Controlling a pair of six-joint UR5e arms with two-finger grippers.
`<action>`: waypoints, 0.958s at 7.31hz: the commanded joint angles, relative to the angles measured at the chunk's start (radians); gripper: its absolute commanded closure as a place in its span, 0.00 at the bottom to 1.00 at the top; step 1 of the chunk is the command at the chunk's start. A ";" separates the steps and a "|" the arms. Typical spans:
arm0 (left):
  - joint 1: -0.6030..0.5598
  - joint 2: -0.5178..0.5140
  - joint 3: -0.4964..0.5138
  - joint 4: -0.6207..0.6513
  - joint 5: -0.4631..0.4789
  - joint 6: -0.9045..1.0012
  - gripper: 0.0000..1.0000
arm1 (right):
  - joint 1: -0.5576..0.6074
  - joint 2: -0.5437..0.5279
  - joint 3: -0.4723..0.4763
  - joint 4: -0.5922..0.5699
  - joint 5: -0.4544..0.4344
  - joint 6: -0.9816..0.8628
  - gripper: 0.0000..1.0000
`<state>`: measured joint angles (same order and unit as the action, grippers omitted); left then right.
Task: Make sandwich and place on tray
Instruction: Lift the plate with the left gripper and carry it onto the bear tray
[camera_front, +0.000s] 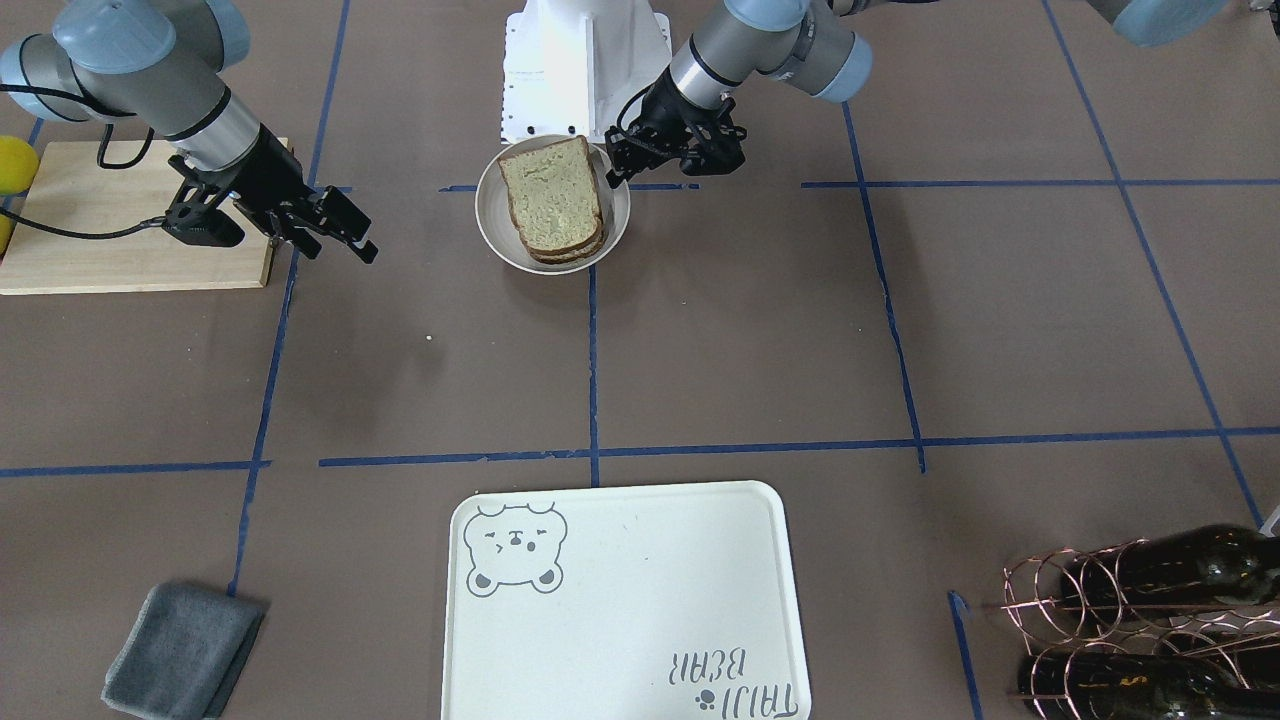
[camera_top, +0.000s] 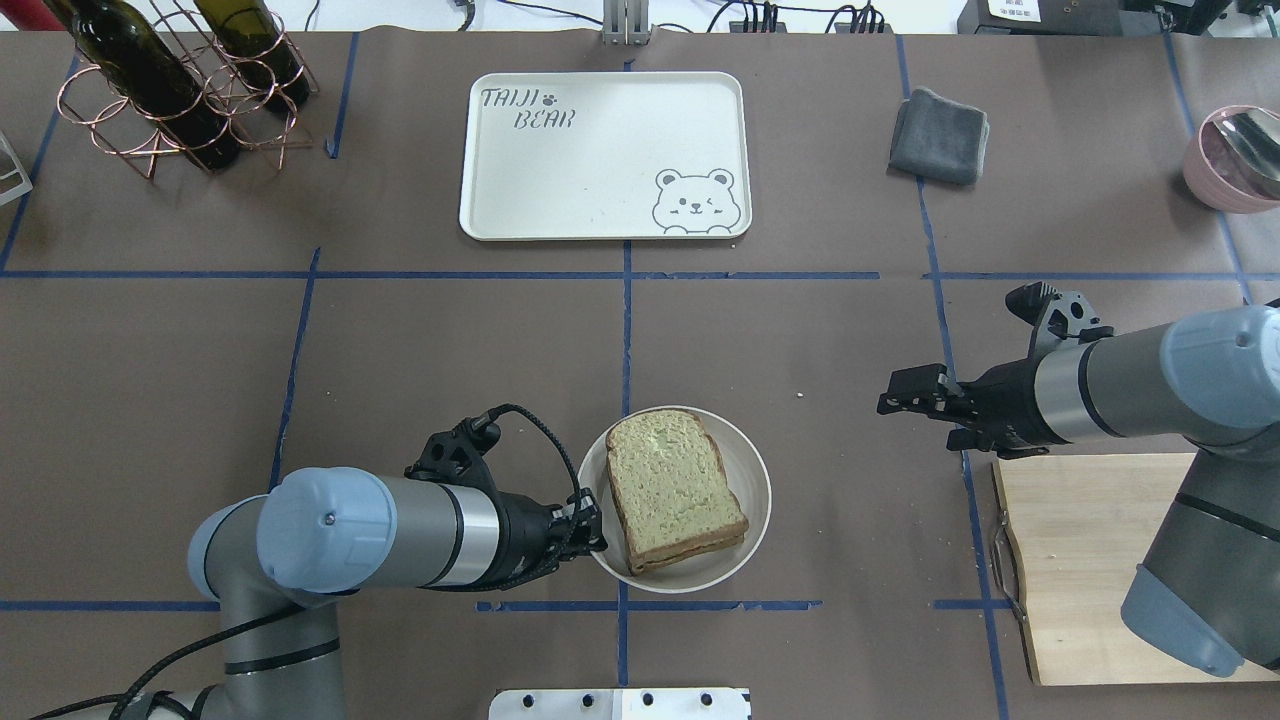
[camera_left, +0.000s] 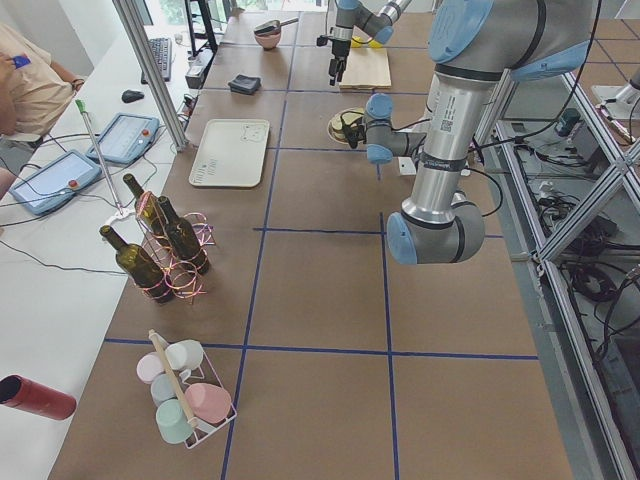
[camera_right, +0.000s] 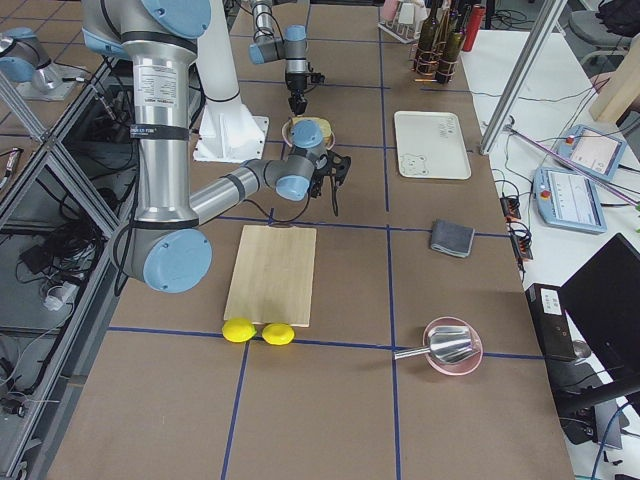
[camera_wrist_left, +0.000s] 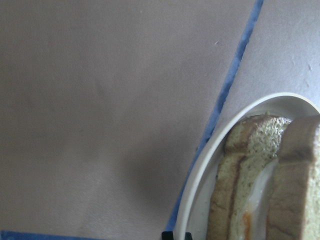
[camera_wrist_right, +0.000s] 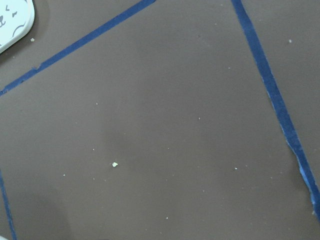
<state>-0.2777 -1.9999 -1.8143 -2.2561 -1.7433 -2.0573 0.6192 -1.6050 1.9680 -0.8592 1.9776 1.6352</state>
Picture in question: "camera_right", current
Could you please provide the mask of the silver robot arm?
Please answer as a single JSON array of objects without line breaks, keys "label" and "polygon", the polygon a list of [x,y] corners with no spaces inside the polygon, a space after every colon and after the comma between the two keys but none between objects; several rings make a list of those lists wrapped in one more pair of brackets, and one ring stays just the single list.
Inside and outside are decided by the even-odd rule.
[{"label": "silver robot arm", "polygon": [[306,93],[322,84],[325,77],[313,69],[307,58],[308,41],[304,25],[294,24],[281,30],[273,14],[279,1],[250,1],[253,19],[253,41],[249,58],[255,65],[285,61],[285,85],[289,91],[289,107],[294,116],[305,113]]},{"label": "silver robot arm", "polygon": [[193,288],[213,249],[201,226],[262,187],[300,201],[325,181],[341,185],[351,160],[332,151],[319,123],[304,115],[309,83],[322,76],[307,59],[302,25],[273,28],[273,5],[251,3],[250,60],[285,62],[289,106],[298,118],[288,156],[265,160],[268,121],[243,103],[228,24],[219,1],[86,1],[83,35],[97,53],[133,71],[130,137],[139,158],[130,219],[115,233],[118,270],[165,293]]}]

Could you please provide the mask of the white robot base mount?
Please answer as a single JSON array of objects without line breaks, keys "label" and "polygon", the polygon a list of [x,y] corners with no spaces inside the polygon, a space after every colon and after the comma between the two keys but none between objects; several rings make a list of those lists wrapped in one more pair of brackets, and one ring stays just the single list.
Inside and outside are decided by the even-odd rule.
[{"label": "white robot base mount", "polygon": [[269,120],[244,104],[236,76],[221,1],[212,1],[211,21],[198,38],[196,67],[205,96],[194,159],[242,163],[262,156]]}]

